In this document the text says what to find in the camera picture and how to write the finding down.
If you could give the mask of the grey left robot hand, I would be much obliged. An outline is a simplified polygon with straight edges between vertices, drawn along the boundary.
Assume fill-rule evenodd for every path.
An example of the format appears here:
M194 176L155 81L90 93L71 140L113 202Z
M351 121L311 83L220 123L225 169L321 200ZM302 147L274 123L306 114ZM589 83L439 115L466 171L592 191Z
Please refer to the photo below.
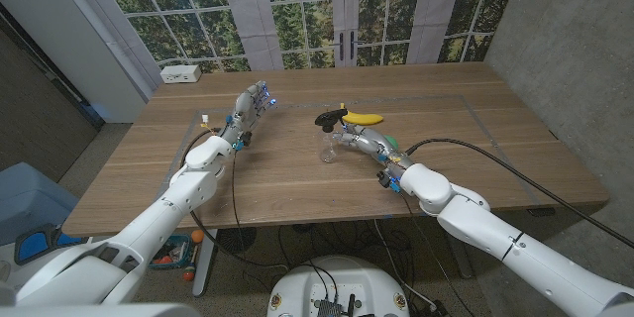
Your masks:
M227 117L227 124L219 136L234 150L240 150L251 142L252 131L259 118L272 107L276 100L270 97L265 81L259 81L241 93L233 112Z

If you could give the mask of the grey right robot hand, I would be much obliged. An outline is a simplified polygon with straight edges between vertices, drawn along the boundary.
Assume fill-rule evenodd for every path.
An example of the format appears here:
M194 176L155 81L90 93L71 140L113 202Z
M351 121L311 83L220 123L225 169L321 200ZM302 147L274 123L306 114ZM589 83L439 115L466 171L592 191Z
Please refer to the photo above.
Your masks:
M390 175L400 178L413 165L408 155L401 153L391 141L378 131L357 125L345 125L333 138L340 143L356 148L382 164Z

